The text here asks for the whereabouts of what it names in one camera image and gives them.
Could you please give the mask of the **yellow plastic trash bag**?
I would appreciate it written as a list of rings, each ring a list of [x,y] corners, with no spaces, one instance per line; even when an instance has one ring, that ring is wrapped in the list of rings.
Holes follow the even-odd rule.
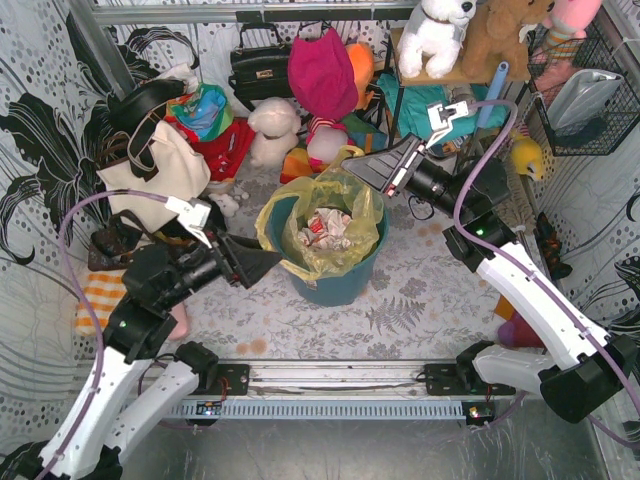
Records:
[[[382,239],[381,195],[341,167],[363,156],[355,146],[342,147],[319,175],[277,189],[258,215],[260,245],[279,251],[284,268],[305,282],[349,273]]]

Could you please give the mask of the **teal plastic trash bin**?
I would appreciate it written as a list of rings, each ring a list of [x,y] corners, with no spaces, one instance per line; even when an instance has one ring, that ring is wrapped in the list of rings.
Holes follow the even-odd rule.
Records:
[[[297,197],[278,200],[267,220],[267,238],[276,251],[282,255],[281,265],[289,272],[294,288],[304,299],[322,307],[345,306],[353,303],[371,279],[376,257],[387,240],[390,229],[388,209],[384,208],[382,220],[377,224],[379,240],[366,258],[341,277],[325,277],[306,281],[292,271],[296,264],[293,264],[292,267],[285,265],[285,262],[291,262],[292,258],[283,250],[281,240],[286,221],[296,201]]]

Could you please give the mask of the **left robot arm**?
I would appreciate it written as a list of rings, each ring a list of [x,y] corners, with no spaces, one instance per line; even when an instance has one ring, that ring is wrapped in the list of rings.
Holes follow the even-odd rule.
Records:
[[[103,348],[69,415],[49,441],[29,442],[1,463],[4,479],[119,479],[128,455],[168,411],[216,381],[218,358],[190,341],[131,405],[134,384],[177,325],[172,309],[223,278],[249,289],[281,261],[258,241],[222,232],[178,250],[137,249],[122,281],[126,294],[101,335]]]

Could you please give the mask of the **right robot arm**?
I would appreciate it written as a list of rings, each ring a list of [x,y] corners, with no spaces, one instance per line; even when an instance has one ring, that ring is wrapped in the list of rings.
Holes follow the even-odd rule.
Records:
[[[515,233],[494,213],[491,195],[506,184],[485,153],[464,176],[450,176],[414,135],[394,148],[348,157],[341,167],[372,189],[393,196],[407,190],[449,215],[451,254],[504,296],[542,341],[545,354],[484,343],[471,349],[475,375],[539,395],[560,418],[578,423],[621,390],[639,400],[629,376],[638,347],[582,314],[537,268]]]

